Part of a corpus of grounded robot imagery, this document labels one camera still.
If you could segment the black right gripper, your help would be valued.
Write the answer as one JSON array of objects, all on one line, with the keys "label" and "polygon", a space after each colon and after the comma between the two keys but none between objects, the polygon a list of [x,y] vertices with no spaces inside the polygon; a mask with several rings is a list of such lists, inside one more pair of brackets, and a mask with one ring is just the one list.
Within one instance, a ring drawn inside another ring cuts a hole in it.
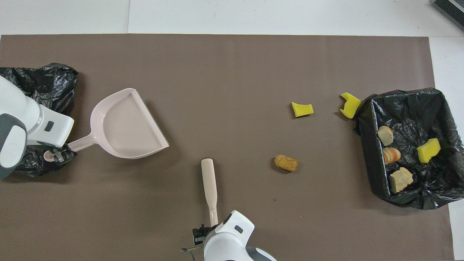
[{"label": "black right gripper", "polygon": [[212,225],[211,227],[205,226],[202,224],[199,228],[192,229],[192,236],[194,245],[201,245],[207,239],[207,236],[210,232],[214,231],[218,225]]}]

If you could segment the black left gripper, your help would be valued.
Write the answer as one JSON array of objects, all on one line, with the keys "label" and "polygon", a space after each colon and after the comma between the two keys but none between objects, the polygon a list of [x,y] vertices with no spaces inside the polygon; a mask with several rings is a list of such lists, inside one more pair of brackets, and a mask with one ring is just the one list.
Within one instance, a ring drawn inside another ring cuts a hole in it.
[{"label": "black left gripper", "polygon": [[78,155],[69,147],[67,142],[62,147],[50,147],[48,152],[54,154],[54,162],[58,166],[66,164],[69,158],[75,158]]}]

